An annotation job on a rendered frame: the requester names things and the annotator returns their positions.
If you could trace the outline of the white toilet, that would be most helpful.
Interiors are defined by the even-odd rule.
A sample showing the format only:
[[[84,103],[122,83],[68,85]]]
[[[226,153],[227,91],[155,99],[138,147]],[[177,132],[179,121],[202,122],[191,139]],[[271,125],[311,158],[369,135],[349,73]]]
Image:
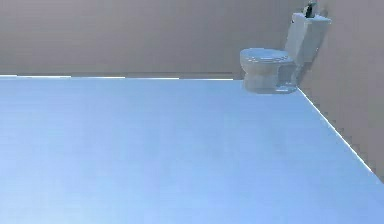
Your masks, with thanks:
[[[243,86],[257,94],[290,94],[298,88],[302,69],[314,61],[332,20],[293,13],[283,50],[247,48],[239,60]]]

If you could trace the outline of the small dark bottle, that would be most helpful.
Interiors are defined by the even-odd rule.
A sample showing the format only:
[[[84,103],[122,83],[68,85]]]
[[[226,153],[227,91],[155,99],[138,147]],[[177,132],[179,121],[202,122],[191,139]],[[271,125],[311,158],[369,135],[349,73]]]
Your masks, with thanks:
[[[302,13],[306,18],[314,18],[316,6],[317,6],[316,2],[308,2],[306,6],[303,8]]]

